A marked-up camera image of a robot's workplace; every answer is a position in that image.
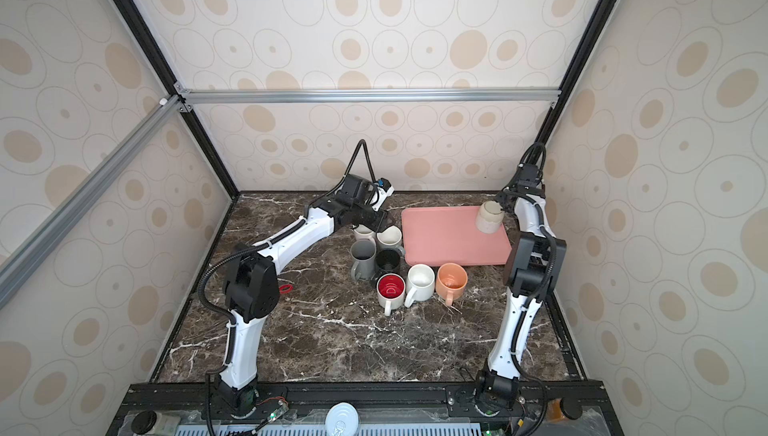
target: red mug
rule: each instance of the red mug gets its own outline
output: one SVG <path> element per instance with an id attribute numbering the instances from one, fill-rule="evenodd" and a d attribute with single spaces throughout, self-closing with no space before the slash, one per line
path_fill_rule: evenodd
<path id="1" fill-rule="evenodd" d="M 386 274 L 376 284 L 376 295 L 379 297 L 379 305 L 384 308 L 384 315 L 389 316 L 393 309 L 401 307 L 406 300 L 406 282 L 400 275 Z"/>

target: cup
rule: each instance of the cup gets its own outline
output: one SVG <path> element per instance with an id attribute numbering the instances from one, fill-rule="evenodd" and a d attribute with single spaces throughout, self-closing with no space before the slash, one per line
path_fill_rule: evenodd
<path id="1" fill-rule="evenodd" d="M 385 248 L 376 254 L 376 277 L 380 278 L 387 273 L 399 273 L 400 253 L 392 248 Z"/>
<path id="2" fill-rule="evenodd" d="M 379 249 L 397 249 L 400 256 L 406 255 L 406 249 L 402 247 L 402 231 L 398 227 L 389 227 L 376 234 L 379 241 Z"/>
<path id="3" fill-rule="evenodd" d="M 406 281 L 406 307 L 414 301 L 426 301 L 435 292 L 435 272 L 426 264 L 413 265 Z"/>
<path id="4" fill-rule="evenodd" d="M 352 232 L 355 234 L 356 241 L 367 239 L 371 243 L 376 244 L 376 233 L 374 233 L 373 230 L 369 229 L 368 227 L 360 224 L 357 228 L 354 228 Z"/>
<path id="5" fill-rule="evenodd" d="M 350 269 L 352 279 L 370 281 L 376 274 L 376 245 L 368 239 L 360 239 L 352 244 L 350 254 L 355 261 Z"/>
<path id="6" fill-rule="evenodd" d="M 446 263 L 437 270 L 435 290 L 450 307 L 456 299 L 462 297 L 467 286 L 467 272 L 456 263 Z"/>
<path id="7" fill-rule="evenodd" d="M 478 230 L 487 234 L 494 234 L 498 231 L 504 220 L 502 205 L 495 201 L 486 201 L 478 209 L 475 226 Z"/>
<path id="8" fill-rule="evenodd" d="M 384 316 L 389 316 L 393 309 L 398 309 L 405 301 L 406 282 L 400 275 L 386 274 L 376 284 L 376 295 L 379 297 L 379 305 L 384 308 Z"/>

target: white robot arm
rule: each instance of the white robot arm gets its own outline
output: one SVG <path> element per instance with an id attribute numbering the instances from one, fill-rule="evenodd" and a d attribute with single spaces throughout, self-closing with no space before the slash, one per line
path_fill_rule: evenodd
<path id="1" fill-rule="evenodd" d="M 526 162 L 535 150 L 540 150 L 542 155 L 541 167 Z M 475 403 L 483 414 L 511 408 L 517 398 L 521 376 L 538 381 L 523 371 L 522 356 L 534 316 L 557 282 L 566 250 L 565 241 L 554 237 L 544 212 L 542 167 L 545 160 L 544 145 L 532 145 L 523 155 L 512 180 L 496 195 L 502 208 L 517 219 L 520 240 L 502 273 L 507 293 L 502 326 L 485 367 L 477 377 Z"/>
<path id="2" fill-rule="evenodd" d="M 242 256 L 231 260 L 224 281 L 231 340 L 218 378 L 219 393 L 236 411 L 252 404 L 261 331 L 280 297 L 277 275 L 293 258 L 342 227 L 364 224 L 375 231 L 386 229 L 388 212 L 381 206 L 393 192 L 387 180 L 370 182 L 348 173 L 288 227 L 250 247 L 236 247 Z"/>

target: marble tabletop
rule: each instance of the marble tabletop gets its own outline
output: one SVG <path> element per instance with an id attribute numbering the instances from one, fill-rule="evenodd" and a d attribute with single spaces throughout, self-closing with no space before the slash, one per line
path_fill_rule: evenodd
<path id="1" fill-rule="evenodd" d="M 245 193 L 240 196 L 215 250 L 225 257 L 238 242 L 254 243 L 292 223 L 315 195 Z M 479 205 L 481 193 L 396 193 L 385 208 L 400 227 L 410 207 Z M 514 220 L 504 221 L 508 233 Z M 350 278 L 354 236 L 342 229 L 313 245 L 279 275 L 293 291 L 283 295 L 266 320 L 258 353 L 259 381 L 395 382 L 468 381 L 482 368 L 504 314 L 502 267 L 468 267 L 464 297 L 449 308 L 437 295 L 384 316 L 368 282 Z M 400 274 L 408 266 L 402 262 Z M 211 278 L 206 295 L 223 306 L 223 277 Z M 224 357 L 226 319 L 197 300 L 162 362 L 159 382 L 199 382 Z M 567 379 L 549 317 L 538 312 L 523 356 L 523 368 L 544 380 Z"/>

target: wall panel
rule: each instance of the wall panel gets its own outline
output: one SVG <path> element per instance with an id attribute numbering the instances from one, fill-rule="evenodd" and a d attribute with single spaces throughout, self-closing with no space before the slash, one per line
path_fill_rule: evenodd
<path id="1" fill-rule="evenodd" d="M 187 88 L 558 86 L 597 0 L 140 0 Z"/>
<path id="2" fill-rule="evenodd" d="M 622 0 L 548 145 L 557 294 L 626 434 L 768 422 L 768 0 Z"/>
<path id="3" fill-rule="evenodd" d="M 336 184 L 364 138 L 397 190 L 490 190 L 509 181 L 549 102 L 197 105 L 241 191 Z M 362 153 L 353 172 L 367 176 Z"/>
<path id="4" fill-rule="evenodd" d="M 0 263 L 163 94 L 108 0 L 0 0 Z"/>
<path id="5" fill-rule="evenodd" d="M 172 117 L 0 311 L 0 434 L 104 434 L 147 381 L 230 203 L 202 158 Z"/>

